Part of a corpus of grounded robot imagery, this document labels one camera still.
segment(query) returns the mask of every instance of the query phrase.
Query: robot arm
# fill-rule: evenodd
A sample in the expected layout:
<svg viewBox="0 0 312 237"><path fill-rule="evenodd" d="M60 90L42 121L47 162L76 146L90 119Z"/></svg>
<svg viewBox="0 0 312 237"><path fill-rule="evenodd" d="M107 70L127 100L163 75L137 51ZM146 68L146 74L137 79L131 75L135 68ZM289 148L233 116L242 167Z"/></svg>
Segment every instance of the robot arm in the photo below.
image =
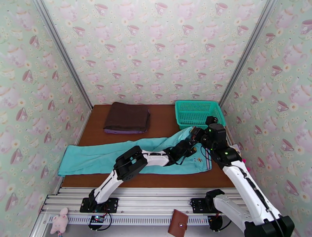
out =
<svg viewBox="0 0 312 237"><path fill-rule="evenodd" d="M193 128L191 138L180 141L173 148L149 152L135 146L119 156L108 178L89 194L88 211L101 210L113 191L124 181L136 176L144 167L174 165L181 158L183 162L185 157L196 152L194 145L201 143L209 151L212 160L233 182L248 208L248 211L242 209L229 200L223 191L216 189L206 193L205 201L209 212L219 211L227 215L246 237L290 237L294 229L290 217L282 216L271 204L250 176L240 155L227 145L225 128L211 118L210 121L207 118L207 129Z"/></svg>
<svg viewBox="0 0 312 237"><path fill-rule="evenodd" d="M113 171L101 186L94 190L93 196L96 204L106 202L119 185L133 178L144 167L165 166L168 162L169 157L165 151L148 152L141 150L139 146L133 147L117 158Z"/></svg>

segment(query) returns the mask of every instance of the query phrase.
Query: brown table surface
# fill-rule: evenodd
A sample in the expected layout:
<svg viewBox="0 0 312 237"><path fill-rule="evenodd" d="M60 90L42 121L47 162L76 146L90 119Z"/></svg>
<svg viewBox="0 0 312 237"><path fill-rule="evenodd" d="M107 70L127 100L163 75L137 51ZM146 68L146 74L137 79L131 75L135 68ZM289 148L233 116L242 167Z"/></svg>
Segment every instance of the brown table surface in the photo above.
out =
<svg viewBox="0 0 312 237"><path fill-rule="evenodd" d="M151 126L142 134L106 134L103 126L110 105L95 105L90 119L79 142L79 146L102 145L108 143L139 140L141 138L170 137L179 131L176 122L174 105L149 105ZM68 175L62 187L98 187L108 174ZM213 162L212 169L207 172L191 175L157 175L138 174L120 187L234 187L230 179Z"/></svg>

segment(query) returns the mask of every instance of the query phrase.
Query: teapot pattern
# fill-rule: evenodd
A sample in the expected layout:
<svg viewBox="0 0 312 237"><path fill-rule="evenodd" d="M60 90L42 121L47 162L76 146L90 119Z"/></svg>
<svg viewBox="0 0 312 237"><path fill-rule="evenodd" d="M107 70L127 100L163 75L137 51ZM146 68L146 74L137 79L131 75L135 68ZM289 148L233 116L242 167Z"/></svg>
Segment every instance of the teapot pattern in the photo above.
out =
<svg viewBox="0 0 312 237"><path fill-rule="evenodd" d="M0 236L25 236L61 180L58 157L76 141L88 108L32 1L0 5ZM62 1L56 11L74 22L74 6ZM96 82L96 75L88 78Z"/></svg>
<svg viewBox="0 0 312 237"><path fill-rule="evenodd" d="M222 108L262 191L294 220L294 236L312 235L311 8L310 0L277 4Z"/></svg>
<svg viewBox="0 0 312 237"><path fill-rule="evenodd" d="M172 104L220 99L264 2L53 0L46 7L93 104Z"/></svg>

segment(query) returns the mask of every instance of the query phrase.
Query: folded cloth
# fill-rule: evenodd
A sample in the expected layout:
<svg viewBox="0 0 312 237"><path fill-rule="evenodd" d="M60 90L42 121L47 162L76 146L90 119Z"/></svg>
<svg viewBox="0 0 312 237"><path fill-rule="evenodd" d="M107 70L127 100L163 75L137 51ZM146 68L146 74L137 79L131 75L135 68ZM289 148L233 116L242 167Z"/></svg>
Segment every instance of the folded cloth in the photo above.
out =
<svg viewBox="0 0 312 237"><path fill-rule="evenodd" d="M144 133L149 129L146 105L114 102L105 120L106 133Z"/></svg>
<svg viewBox="0 0 312 237"><path fill-rule="evenodd" d="M70 145L67 147L58 175L79 175L93 173L110 173L116 159L130 148L138 145L142 150L161 151L173 147L181 140L190 136L191 127L177 132L169 138L144 138L138 141L126 141L113 144L79 147ZM185 158L182 165L148 166L140 173L155 174L192 174L211 169L211 161L201 153L201 145L196 145L197 152Z"/></svg>

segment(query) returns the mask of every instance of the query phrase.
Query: brown leather wallet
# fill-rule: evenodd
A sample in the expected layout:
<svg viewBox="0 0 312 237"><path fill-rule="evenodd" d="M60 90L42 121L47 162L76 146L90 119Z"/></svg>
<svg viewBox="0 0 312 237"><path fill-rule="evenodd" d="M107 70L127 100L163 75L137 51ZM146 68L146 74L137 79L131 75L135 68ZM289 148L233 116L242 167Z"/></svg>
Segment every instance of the brown leather wallet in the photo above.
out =
<svg viewBox="0 0 312 237"><path fill-rule="evenodd" d="M188 227L188 215L174 209L168 233L175 237L184 237Z"/></svg>

